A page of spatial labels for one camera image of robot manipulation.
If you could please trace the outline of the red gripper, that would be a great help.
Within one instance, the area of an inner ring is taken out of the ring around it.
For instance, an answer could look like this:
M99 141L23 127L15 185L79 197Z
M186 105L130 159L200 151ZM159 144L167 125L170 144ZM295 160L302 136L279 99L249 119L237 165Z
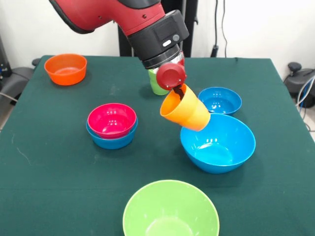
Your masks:
M185 56L176 56L173 60L162 64L157 69L157 83L165 90L172 90L182 101L186 87L183 85L187 77L185 70Z

